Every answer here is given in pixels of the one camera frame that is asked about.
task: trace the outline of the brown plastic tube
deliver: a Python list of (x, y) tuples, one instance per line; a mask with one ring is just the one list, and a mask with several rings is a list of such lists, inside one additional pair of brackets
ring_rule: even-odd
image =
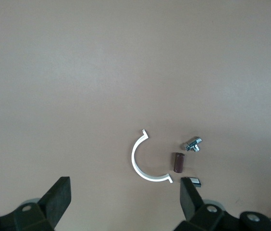
[(182, 173), (184, 168), (185, 154), (175, 153), (174, 172)]

